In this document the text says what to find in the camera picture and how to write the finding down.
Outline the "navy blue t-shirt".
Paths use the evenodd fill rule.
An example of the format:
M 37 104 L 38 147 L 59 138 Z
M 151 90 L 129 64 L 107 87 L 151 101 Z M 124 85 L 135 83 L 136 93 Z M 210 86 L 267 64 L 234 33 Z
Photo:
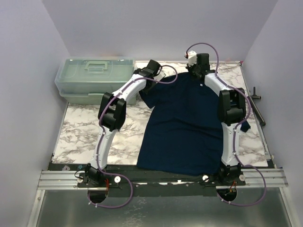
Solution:
M 193 176 L 218 172 L 223 128 L 210 88 L 183 72 L 140 96 L 152 112 L 137 167 Z

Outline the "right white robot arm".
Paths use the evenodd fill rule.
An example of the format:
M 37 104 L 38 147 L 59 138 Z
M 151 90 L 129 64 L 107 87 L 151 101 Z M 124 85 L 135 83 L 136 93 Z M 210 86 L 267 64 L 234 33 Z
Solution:
M 223 154 L 218 181 L 229 185 L 241 175 L 238 161 L 240 122 L 246 117 L 245 91 L 234 89 L 210 69 L 209 54 L 190 51 L 185 54 L 191 77 L 200 80 L 218 96 L 217 116 L 223 127 Z

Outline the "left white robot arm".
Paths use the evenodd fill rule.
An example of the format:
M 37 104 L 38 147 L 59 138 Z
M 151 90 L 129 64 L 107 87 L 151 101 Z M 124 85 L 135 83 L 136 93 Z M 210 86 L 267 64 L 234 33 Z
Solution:
M 121 88 L 103 95 L 98 113 L 99 136 L 95 154 L 85 167 L 85 174 L 93 186 L 99 187 L 105 182 L 105 175 L 101 171 L 107 166 L 113 138 L 125 122 L 127 103 L 139 91 L 155 83 L 154 77 L 160 69 L 158 62 L 150 60 L 146 67 L 136 69 Z

